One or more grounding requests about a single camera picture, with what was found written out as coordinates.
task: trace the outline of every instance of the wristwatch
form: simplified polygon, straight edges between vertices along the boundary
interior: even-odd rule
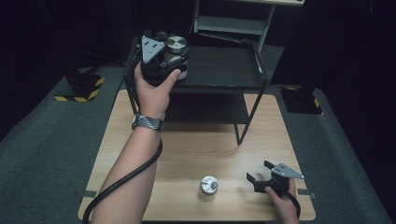
[[[161,119],[152,119],[144,115],[135,114],[134,121],[132,121],[132,129],[136,126],[143,126],[161,132],[163,130],[163,121]]]

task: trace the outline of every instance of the black device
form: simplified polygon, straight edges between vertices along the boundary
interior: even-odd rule
[[[300,218],[301,206],[297,199],[289,193],[289,178],[304,179],[304,176],[295,172],[282,162],[278,165],[273,165],[269,161],[264,161],[264,166],[271,170],[271,179],[268,181],[257,181],[256,178],[247,173],[247,180],[253,184],[254,192],[265,193],[265,188],[271,187],[277,196],[288,196],[297,209],[297,217]]]
[[[175,70],[181,80],[187,75],[187,59],[190,57],[187,40],[177,35],[145,32],[141,38],[141,63],[143,79],[152,86],[159,86]]]

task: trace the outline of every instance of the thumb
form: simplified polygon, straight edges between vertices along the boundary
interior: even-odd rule
[[[180,76],[181,71],[179,69],[175,69],[169,77],[161,84],[161,88],[166,89],[166,92],[170,92],[177,82],[178,76]]]
[[[277,196],[277,194],[274,192],[274,190],[271,189],[271,187],[266,187],[265,192],[268,194],[268,197],[270,197],[270,199],[271,199],[271,201],[273,201],[273,203],[276,203],[278,200],[280,200],[280,198]]]

